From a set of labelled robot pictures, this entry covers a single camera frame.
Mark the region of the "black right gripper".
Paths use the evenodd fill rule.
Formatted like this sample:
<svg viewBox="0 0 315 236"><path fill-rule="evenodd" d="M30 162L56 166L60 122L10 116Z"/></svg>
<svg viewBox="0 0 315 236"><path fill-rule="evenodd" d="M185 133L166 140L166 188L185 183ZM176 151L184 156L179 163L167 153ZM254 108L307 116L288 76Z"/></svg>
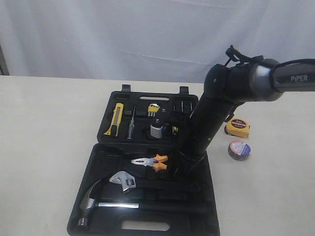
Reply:
<svg viewBox="0 0 315 236"><path fill-rule="evenodd" d="M181 135L179 151L202 155L233 110L234 103L201 96L188 120L188 131Z"/></svg>

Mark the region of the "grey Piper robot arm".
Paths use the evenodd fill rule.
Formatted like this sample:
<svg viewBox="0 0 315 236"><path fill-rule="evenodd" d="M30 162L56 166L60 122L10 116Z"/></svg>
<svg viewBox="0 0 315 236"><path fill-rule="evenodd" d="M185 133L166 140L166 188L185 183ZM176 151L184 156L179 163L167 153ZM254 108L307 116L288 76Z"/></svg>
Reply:
<svg viewBox="0 0 315 236"><path fill-rule="evenodd" d="M275 101L285 92L315 89L314 59L278 63L273 59L227 68L216 64L204 81L204 91L187 129L179 133L178 151L202 155L221 125L247 102Z"/></svg>

